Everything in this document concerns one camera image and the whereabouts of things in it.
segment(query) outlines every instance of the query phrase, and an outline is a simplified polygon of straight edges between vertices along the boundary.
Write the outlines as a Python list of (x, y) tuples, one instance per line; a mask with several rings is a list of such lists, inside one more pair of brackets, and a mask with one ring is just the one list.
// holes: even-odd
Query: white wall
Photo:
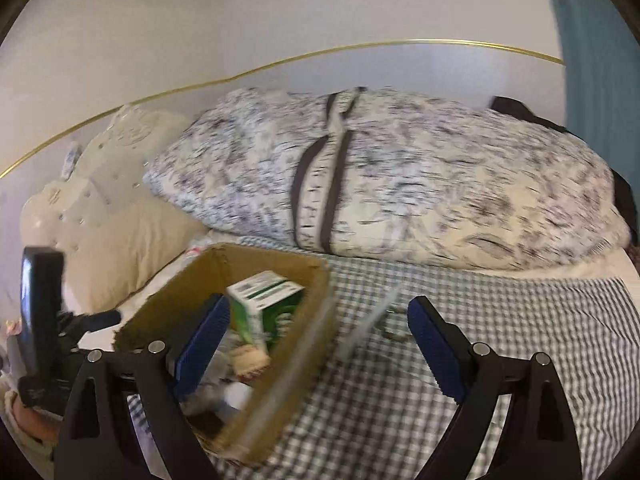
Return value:
[(0, 46), (0, 171), (142, 96), (309, 51), (409, 38), (561, 57), (549, 0), (31, 0)]

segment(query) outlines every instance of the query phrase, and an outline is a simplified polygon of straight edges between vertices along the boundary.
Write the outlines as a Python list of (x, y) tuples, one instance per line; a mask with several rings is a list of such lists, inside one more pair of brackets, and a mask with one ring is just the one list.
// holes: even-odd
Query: green box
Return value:
[(284, 336), (304, 287), (270, 270), (228, 286), (226, 293), (240, 337), (269, 353)]

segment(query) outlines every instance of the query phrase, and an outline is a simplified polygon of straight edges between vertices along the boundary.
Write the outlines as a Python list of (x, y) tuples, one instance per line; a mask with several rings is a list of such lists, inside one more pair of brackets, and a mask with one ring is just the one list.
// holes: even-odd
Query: beige pillow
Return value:
[(138, 200), (82, 236), (66, 260), (64, 297), (76, 313), (115, 308), (207, 227), (159, 198)]

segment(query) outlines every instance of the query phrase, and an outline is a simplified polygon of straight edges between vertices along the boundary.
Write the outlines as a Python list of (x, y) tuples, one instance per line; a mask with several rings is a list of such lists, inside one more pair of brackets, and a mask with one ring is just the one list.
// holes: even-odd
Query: gold trim line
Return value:
[[(189, 91), (189, 90), (195, 90), (197, 88), (203, 88), (205, 86), (212, 86), (212, 85), (217, 85), (217, 84), (222, 84), (222, 83), (229, 83), (231, 81), (235, 81), (236, 79), (239, 79), (239, 78), (244, 77), (246, 75), (250, 75), (250, 74), (253, 74), (253, 73), (256, 73), (256, 72), (260, 72), (261, 70), (266, 70), (268, 68), (272, 68), (274, 66), (282, 65), (282, 64), (285, 64), (285, 63), (298, 61), (300, 59), (306, 59), (307, 57), (321, 56), (322, 54), (330, 54), (332, 52), (340, 52), (341, 50), (355, 50), (357, 48), (368, 48), (368, 47), (372, 47), (372, 46), (391, 46), (391, 45), (421, 44), (421, 43), (458, 44), (458, 45), (466, 45), (466, 46), (481, 46), (481, 47), (484, 47), (484, 48), (492, 48), (492, 49), (495, 49), (495, 50), (505, 50), (507, 52), (514, 52), (516, 54), (524, 54), (524, 56), (537, 57), (538, 59), (543, 59), (545, 61), (550, 61), (552, 63), (558, 63), (560, 65), (564, 65), (564, 62), (562, 61), (562, 59), (559, 59), (559, 58), (554, 57), (554, 56), (549, 56), (548, 54), (542, 54), (541, 52), (536, 52), (536, 51), (533, 51), (533, 50), (527, 50), (526, 48), (520, 48), (520, 47), (517, 47), (517, 46), (503, 45), (503, 44), (500, 44), (500, 43), (487, 43), (485, 41), (444, 40), (444, 39), (439, 39), (439, 38), (416, 39), (416, 40), (374, 41), (374, 42), (371, 42), (371, 43), (357, 43), (357, 44), (344, 45), (344, 46), (334, 46), (333, 48), (326, 48), (324, 50), (317, 50), (315, 52), (307, 52), (306, 54), (300, 54), (299, 56), (287, 57), (286, 59), (281, 59), (281, 60), (278, 60), (278, 61), (274, 61), (273, 63), (269, 63), (269, 64), (266, 64), (266, 65), (263, 65), (263, 66), (259, 66), (258, 68), (252, 68), (251, 70), (247, 70), (246, 72), (242, 72), (242, 73), (233, 75), (231, 77), (225, 77), (225, 78), (222, 78), (222, 79), (215, 79), (215, 80), (212, 80), (212, 81), (205, 81), (204, 83), (196, 83), (196, 84), (193, 84), (193, 85), (188, 85), (188, 86), (183, 86), (183, 87), (180, 87), (180, 88), (174, 88), (174, 89), (171, 89), (171, 90), (166, 90), (166, 91), (160, 92), (158, 94), (149, 95), (147, 97), (136, 99), (135, 101), (130, 102), (130, 104), (138, 105), (138, 104), (146, 103), (148, 101), (152, 101), (153, 99), (158, 99), (160, 97), (164, 97), (164, 96), (167, 96), (167, 95), (175, 94), (175, 93), (178, 93), (178, 92), (186, 92), (186, 91)], [(87, 120), (82, 121), (81, 123), (75, 124), (74, 126), (72, 126), (70, 128), (67, 128), (65, 131), (63, 131), (63, 132), (51, 137), (50, 139), (45, 140), (43, 143), (41, 143), (40, 145), (38, 145), (35, 148), (33, 148), (30, 152), (28, 152), (25, 155), (21, 156), (12, 165), (10, 165), (2, 173), (0, 173), (0, 178), (2, 178), (4, 176), (7, 176), (7, 174), (11, 173), (15, 168), (20, 166), (25, 160), (28, 160), (33, 155), (35, 155), (36, 153), (40, 152), (41, 150), (44, 150), (44, 148), (46, 148), (47, 146), (50, 146), (51, 144), (53, 144), (57, 140), (60, 140), (63, 137), (68, 136), (69, 134), (73, 133), (76, 130), (79, 130), (83, 126), (87, 126), (87, 124), (93, 123), (94, 121), (97, 121), (98, 119), (101, 119), (103, 117), (106, 117), (108, 115), (113, 114), (114, 112), (119, 110), (119, 108), (121, 106), (122, 105), (117, 106), (115, 108), (111, 108), (110, 110), (101, 112), (101, 113), (99, 113), (99, 114), (97, 114), (97, 115), (95, 115), (93, 117), (90, 117)]]

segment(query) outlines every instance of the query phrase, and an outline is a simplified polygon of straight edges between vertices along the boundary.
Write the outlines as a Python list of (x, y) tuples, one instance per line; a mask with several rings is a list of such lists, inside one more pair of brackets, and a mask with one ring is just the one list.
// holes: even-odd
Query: metal screw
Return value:
[(89, 361), (90, 363), (95, 363), (96, 361), (99, 361), (102, 358), (102, 352), (100, 352), (99, 350), (91, 350), (89, 352), (89, 355), (86, 357), (86, 360)]
[(478, 355), (489, 355), (489, 352), (491, 352), (491, 348), (485, 343), (475, 343), (472, 348), (474, 353)]
[(546, 366), (551, 362), (551, 357), (546, 355), (544, 352), (538, 352), (536, 354), (536, 361), (538, 362), (538, 364)]
[(152, 343), (149, 343), (148, 346), (149, 351), (152, 354), (159, 354), (165, 347), (166, 345), (162, 341), (153, 341)]

